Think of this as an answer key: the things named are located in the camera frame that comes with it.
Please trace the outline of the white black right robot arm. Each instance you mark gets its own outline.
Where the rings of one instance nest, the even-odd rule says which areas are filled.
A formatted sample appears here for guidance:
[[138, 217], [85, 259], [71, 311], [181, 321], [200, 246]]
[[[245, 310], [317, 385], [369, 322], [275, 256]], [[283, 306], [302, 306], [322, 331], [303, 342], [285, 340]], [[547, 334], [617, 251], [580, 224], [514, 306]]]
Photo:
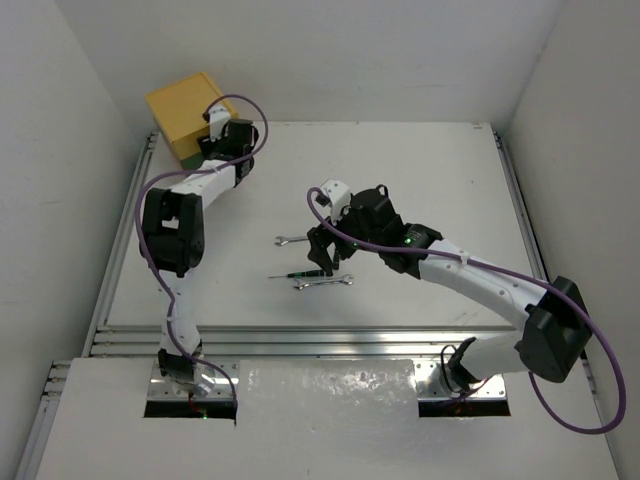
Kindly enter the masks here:
[[502, 273], [442, 234], [406, 223], [384, 185], [352, 194], [338, 180], [312, 189], [310, 200], [330, 213], [310, 229], [308, 258], [331, 274], [336, 260], [375, 252], [391, 270], [448, 288], [482, 305], [514, 328], [489, 340], [470, 337], [442, 358], [436, 381], [447, 395], [465, 394], [496, 374], [529, 371], [553, 383], [566, 380], [592, 332], [576, 313], [583, 301], [564, 277], [536, 284]]

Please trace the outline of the yellow drawer cabinet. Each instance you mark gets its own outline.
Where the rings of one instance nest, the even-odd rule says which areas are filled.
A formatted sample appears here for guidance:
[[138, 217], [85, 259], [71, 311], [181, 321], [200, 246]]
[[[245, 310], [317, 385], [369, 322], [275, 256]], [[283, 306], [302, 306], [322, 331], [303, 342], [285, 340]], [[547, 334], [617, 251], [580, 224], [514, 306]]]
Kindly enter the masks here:
[[154, 120], [176, 160], [201, 153], [197, 139], [209, 136], [203, 114], [223, 93], [205, 72], [199, 72], [145, 95]]

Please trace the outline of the white front cover panel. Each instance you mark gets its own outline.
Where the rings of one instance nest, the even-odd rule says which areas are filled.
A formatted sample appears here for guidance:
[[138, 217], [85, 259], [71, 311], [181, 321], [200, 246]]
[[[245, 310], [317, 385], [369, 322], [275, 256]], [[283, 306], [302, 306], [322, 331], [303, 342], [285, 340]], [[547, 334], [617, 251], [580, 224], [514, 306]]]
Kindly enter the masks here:
[[148, 418], [147, 358], [73, 361], [41, 479], [612, 479], [606, 440], [556, 424], [524, 375], [505, 417], [423, 418], [408, 360], [239, 367], [235, 420]]

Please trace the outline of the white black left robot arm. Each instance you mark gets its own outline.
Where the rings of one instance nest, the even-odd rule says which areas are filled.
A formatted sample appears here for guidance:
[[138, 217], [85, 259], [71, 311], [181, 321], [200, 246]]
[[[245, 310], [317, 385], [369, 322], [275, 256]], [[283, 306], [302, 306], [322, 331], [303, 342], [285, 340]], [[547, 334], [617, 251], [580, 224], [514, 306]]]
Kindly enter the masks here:
[[229, 120], [216, 139], [204, 139], [206, 156], [198, 169], [167, 188], [150, 187], [140, 201], [140, 253], [169, 297], [157, 354], [159, 370], [190, 392], [222, 371], [205, 362], [200, 333], [187, 312], [188, 286], [205, 253], [204, 213], [251, 172], [258, 139], [251, 121]]

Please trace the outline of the green drawer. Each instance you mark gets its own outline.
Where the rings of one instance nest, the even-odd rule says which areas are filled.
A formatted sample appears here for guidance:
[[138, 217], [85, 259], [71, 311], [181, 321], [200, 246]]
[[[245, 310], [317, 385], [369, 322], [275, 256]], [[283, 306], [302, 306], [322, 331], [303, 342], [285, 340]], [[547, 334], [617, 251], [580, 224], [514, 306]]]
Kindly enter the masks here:
[[180, 161], [180, 164], [184, 170], [197, 170], [199, 169], [206, 158], [202, 153], [195, 153]]

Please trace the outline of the silver open-end wrench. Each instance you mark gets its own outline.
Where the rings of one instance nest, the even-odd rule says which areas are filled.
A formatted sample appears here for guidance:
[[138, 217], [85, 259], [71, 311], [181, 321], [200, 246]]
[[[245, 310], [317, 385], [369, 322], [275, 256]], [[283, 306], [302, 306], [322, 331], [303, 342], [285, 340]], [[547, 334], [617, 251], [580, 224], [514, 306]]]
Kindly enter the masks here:
[[295, 244], [295, 243], [303, 243], [303, 242], [308, 242], [309, 238], [307, 235], [300, 235], [300, 236], [277, 236], [274, 239], [274, 245], [277, 247], [283, 247], [289, 244]]
[[325, 286], [325, 285], [352, 285], [354, 280], [354, 276], [350, 274], [345, 274], [340, 277], [318, 277], [318, 278], [304, 278], [304, 279], [296, 279], [293, 288], [296, 290], [304, 290], [311, 287], [316, 286]]

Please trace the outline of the aluminium front frame rails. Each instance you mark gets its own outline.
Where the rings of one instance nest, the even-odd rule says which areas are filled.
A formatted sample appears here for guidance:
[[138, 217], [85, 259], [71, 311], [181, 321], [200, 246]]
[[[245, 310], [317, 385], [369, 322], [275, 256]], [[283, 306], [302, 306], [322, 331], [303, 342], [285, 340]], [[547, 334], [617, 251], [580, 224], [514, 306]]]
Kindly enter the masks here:
[[[518, 191], [493, 129], [482, 123], [276, 123], [246, 183], [208, 212], [208, 250], [191, 308], [208, 357], [235, 375], [246, 360], [408, 360], [418, 412], [442, 346], [508, 325], [462, 297], [390, 272], [373, 255], [345, 263], [353, 286], [294, 291], [268, 276], [302, 268], [303, 244], [277, 235], [314, 224], [306, 189], [328, 178], [386, 184], [405, 218], [434, 227], [493, 262], [538, 272], [520, 227]], [[55, 363], [18, 470], [38, 477], [73, 361], [147, 358], [153, 365], [165, 296], [137, 253], [126, 204], [80, 357]]]

